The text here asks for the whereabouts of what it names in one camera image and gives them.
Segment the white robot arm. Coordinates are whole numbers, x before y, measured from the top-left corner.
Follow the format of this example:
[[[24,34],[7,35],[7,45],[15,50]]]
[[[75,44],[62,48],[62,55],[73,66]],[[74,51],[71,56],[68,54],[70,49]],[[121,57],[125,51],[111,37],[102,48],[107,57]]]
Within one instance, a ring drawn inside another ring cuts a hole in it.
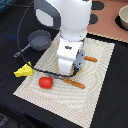
[[[60,31],[59,73],[69,75],[83,47],[92,0],[34,0],[38,21]]]

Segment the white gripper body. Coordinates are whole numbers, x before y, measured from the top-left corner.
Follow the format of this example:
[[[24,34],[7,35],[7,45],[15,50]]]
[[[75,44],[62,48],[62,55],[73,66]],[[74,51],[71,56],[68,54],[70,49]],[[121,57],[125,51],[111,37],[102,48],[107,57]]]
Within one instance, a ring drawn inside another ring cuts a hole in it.
[[[68,75],[73,62],[76,60],[77,54],[83,50],[84,37],[81,35],[71,38],[70,36],[60,36],[60,43],[57,50],[59,72]]]

